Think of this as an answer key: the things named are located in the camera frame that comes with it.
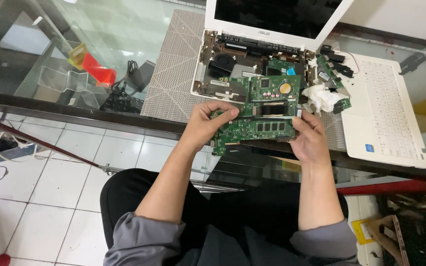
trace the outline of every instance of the tile floor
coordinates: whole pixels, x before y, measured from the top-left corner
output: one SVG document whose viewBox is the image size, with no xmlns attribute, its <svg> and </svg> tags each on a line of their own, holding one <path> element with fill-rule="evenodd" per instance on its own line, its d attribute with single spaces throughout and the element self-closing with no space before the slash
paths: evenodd
<svg viewBox="0 0 426 266">
<path fill-rule="evenodd" d="M 7 119 L 5 124 L 27 134 L 99 165 L 109 163 L 118 168 L 160 171 L 176 144 L 172 140 L 39 118 L 8 115 Z M 195 157 L 192 168 L 211 172 L 218 160 L 205 146 Z M 103 264 L 107 247 L 99 194 L 109 178 L 107 174 L 50 151 L 39 152 L 25 162 L 1 162 L 0 166 L 9 171 L 0 181 L 0 254 L 12 257 L 11 266 Z M 0 167 L 0 177 L 4 171 Z M 204 181 L 208 175 L 192 172 L 191 178 Z M 375 212 L 366 206 L 371 205 L 370 197 L 347 200 L 351 221 Z M 369 249 L 376 247 L 360 247 L 360 260 L 371 263 Z"/>
</svg>

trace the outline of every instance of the laptop screen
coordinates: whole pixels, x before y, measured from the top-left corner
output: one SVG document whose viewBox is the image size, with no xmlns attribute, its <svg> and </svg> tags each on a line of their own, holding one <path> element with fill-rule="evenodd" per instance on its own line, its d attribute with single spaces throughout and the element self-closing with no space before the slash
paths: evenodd
<svg viewBox="0 0 426 266">
<path fill-rule="evenodd" d="M 216 0 L 214 18 L 316 39 L 342 0 Z"/>
</svg>

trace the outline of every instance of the person's right hand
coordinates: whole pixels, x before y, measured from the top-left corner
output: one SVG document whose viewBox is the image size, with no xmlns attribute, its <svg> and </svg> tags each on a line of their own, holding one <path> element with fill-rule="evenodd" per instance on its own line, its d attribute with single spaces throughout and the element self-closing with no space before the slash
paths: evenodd
<svg viewBox="0 0 426 266">
<path fill-rule="evenodd" d="M 316 165 L 329 163 L 327 137 L 320 119 L 302 110 L 302 118 L 294 116 L 292 125 L 299 133 L 292 139 L 290 146 L 300 162 Z"/>
</svg>

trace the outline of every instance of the keyboard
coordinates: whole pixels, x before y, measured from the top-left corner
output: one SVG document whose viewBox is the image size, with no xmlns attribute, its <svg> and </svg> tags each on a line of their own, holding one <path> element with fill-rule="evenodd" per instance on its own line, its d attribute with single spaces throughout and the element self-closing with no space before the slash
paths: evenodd
<svg viewBox="0 0 426 266">
<path fill-rule="evenodd" d="M 415 147 L 392 66 L 361 61 L 360 71 L 364 74 L 369 94 L 379 152 L 391 156 L 424 159 Z"/>
</svg>

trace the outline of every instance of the intel sticker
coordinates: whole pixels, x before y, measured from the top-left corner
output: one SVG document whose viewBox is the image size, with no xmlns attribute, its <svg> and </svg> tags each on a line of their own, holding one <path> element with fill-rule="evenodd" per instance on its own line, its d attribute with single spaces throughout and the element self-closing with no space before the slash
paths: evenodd
<svg viewBox="0 0 426 266">
<path fill-rule="evenodd" d="M 370 144 L 366 144 L 366 151 L 368 151 L 368 152 L 374 152 L 374 146 L 372 146 Z"/>
</svg>

